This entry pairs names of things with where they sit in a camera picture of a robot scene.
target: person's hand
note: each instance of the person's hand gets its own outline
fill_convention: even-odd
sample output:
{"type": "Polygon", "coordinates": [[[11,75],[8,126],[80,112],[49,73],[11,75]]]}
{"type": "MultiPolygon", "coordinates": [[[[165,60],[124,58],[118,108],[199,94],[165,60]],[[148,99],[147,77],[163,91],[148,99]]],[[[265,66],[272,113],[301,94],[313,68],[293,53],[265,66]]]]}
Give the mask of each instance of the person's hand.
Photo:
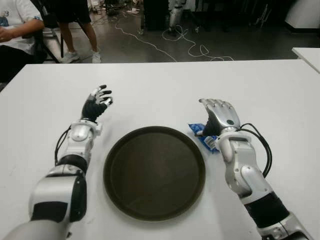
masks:
{"type": "Polygon", "coordinates": [[[14,38],[12,29],[6,29],[0,26],[0,43],[9,42],[14,38]]]}
{"type": "Polygon", "coordinates": [[[89,95],[82,108],[82,119],[88,119],[89,121],[95,122],[97,117],[103,114],[107,107],[113,103],[113,98],[107,96],[108,94],[111,94],[112,91],[103,91],[106,87],[106,85],[101,85],[89,95]]]}
{"type": "Polygon", "coordinates": [[[209,115],[203,136],[219,136],[223,129],[235,131],[240,128],[239,117],[230,103],[218,99],[200,99],[199,102],[205,106],[209,115]]]}

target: blue snack bag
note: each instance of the blue snack bag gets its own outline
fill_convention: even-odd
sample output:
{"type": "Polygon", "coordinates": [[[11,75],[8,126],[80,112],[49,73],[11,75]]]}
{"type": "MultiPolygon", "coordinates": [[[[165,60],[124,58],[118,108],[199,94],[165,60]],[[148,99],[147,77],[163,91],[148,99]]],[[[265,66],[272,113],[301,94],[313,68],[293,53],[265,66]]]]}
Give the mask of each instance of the blue snack bag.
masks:
{"type": "MultiPolygon", "coordinates": [[[[189,124],[189,127],[191,130],[196,134],[199,131],[203,131],[205,129],[205,125],[202,123],[194,123],[194,124],[189,124]]],[[[216,149],[216,139],[218,138],[217,136],[198,136],[197,137],[200,142],[205,146],[206,149],[208,149],[210,152],[219,152],[216,149]]]]}

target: gray floor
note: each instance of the gray floor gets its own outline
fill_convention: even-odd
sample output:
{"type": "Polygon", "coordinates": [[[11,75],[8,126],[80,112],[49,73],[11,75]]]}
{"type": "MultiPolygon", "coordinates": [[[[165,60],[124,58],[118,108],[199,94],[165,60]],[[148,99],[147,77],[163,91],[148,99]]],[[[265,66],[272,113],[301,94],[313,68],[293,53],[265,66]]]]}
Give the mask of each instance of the gray floor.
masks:
{"type": "MultiPolygon", "coordinates": [[[[209,61],[205,56],[191,57],[188,49],[192,43],[183,39],[172,42],[162,38],[162,31],[145,31],[144,35],[138,34],[140,17],[120,14],[116,18],[92,14],[93,27],[95,29],[98,45],[103,63],[152,63],[172,62],[173,60],[153,46],[139,42],[133,36],[124,35],[115,29],[116,23],[127,33],[137,35],[143,41],[156,45],[159,49],[168,52],[178,62],[209,61]]],[[[210,51],[210,56],[230,56],[234,60],[271,60],[271,59],[296,59],[291,51],[293,47],[320,47],[320,39],[314,33],[291,33],[284,26],[264,26],[263,28],[234,26],[230,32],[223,32],[221,25],[216,22],[210,32],[200,29],[194,31],[195,25],[184,19],[184,29],[189,29],[186,35],[197,43],[191,53],[200,54],[200,45],[203,44],[210,51]]],[[[91,48],[89,40],[79,29],[77,23],[70,25],[74,38],[74,46],[81,60],[78,63],[91,62],[91,48]]],[[[60,56],[60,45],[55,39],[47,39],[47,45],[52,52],[60,56]]]]}

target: white table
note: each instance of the white table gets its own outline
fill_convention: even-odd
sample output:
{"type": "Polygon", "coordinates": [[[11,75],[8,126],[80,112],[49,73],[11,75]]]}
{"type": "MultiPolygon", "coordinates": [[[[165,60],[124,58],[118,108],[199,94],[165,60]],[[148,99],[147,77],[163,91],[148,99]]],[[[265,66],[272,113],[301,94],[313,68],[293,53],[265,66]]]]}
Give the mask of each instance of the white table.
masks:
{"type": "MultiPolygon", "coordinates": [[[[28,199],[54,164],[54,147],[80,116],[89,92],[107,84],[114,104],[98,120],[87,173],[88,207],[71,240],[257,240],[260,236],[225,182],[220,154],[210,154],[188,123],[205,123],[199,98],[230,101],[242,123],[254,123],[273,153],[267,180],[315,239],[320,238],[319,75],[302,60],[141,64],[27,65],[0,93],[0,239],[28,221],[28,199]],[[105,195],[102,171],[111,147],[128,132],[168,126],[198,145],[206,182],[198,202],[165,222],[120,212],[105,195]]],[[[264,168],[266,154],[253,141],[264,168]]]]}
{"type": "Polygon", "coordinates": [[[320,73],[320,48],[314,47],[294,47],[292,51],[314,70],[320,73]]]}

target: white cable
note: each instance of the white cable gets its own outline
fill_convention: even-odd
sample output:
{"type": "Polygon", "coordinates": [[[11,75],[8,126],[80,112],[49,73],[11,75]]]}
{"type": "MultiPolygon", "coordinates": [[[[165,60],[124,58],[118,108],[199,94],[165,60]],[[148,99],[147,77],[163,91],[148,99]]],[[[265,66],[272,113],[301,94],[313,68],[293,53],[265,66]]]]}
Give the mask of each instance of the white cable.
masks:
{"type": "Polygon", "coordinates": [[[184,29],[182,28],[182,26],[180,26],[180,25],[176,25],[176,26],[179,27],[180,30],[181,30],[180,32],[179,32],[178,30],[176,30],[176,32],[179,34],[179,37],[178,37],[178,38],[176,38],[176,39],[166,38],[166,37],[165,37],[165,32],[167,32],[169,29],[164,30],[164,31],[162,32],[162,38],[163,38],[164,40],[171,41],[171,42],[177,42],[177,41],[179,41],[180,39],[184,39],[184,40],[186,40],[187,42],[192,43],[192,46],[189,47],[189,49],[188,49],[188,54],[189,54],[189,56],[194,57],[194,58],[207,57],[207,58],[210,58],[210,61],[215,60],[215,59],[221,59],[222,61],[224,61],[224,60],[225,60],[224,58],[229,58],[229,59],[231,59],[232,61],[234,61],[234,59],[233,59],[232,57],[230,57],[230,56],[210,56],[210,55],[208,55],[210,52],[209,52],[209,50],[207,49],[207,47],[206,47],[205,45],[203,45],[203,44],[200,45],[200,53],[201,53],[201,55],[194,55],[194,54],[192,54],[192,53],[191,53],[191,49],[194,48],[194,47],[197,45],[197,43],[196,43],[195,41],[192,41],[192,40],[186,38],[186,35],[187,35],[188,32],[189,32],[188,29],[185,29],[185,30],[184,30],[184,29]]]}
{"type": "Polygon", "coordinates": [[[119,20],[116,22],[116,24],[114,25],[115,29],[121,30],[121,32],[122,32],[123,34],[132,36],[132,37],[134,37],[135,39],[137,39],[138,41],[154,47],[157,51],[164,53],[165,55],[167,55],[168,57],[170,57],[170,58],[171,58],[173,61],[175,61],[176,63],[178,62],[173,56],[171,56],[171,55],[170,55],[169,53],[167,53],[166,51],[159,49],[156,45],[154,45],[154,44],[152,44],[152,43],[150,43],[150,42],[148,42],[148,41],[141,40],[140,38],[138,38],[136,35],[134,35],[134,34],[132,34],[132,33],[125,32],[125,31],[123,30],[123,28],[121,28],[121,27],[118,26],[119,21],[120,21],[120,19],[119,19],[119,20]]]}

